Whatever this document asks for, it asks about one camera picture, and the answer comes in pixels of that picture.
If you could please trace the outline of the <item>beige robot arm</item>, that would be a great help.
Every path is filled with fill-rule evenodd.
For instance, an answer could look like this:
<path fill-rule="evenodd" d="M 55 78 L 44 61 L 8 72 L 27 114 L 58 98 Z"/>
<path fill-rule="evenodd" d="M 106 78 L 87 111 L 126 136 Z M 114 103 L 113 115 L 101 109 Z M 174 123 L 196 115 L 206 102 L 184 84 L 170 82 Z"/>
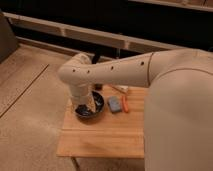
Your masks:
<path fill-rule="evenodd" d="M 70 98 L 88 103 L 91 84 L 146 87 L 146 171 L 213 171 L 213 53 L 178 49 L 93 64 L 77 54 L 59 69 Z"/>

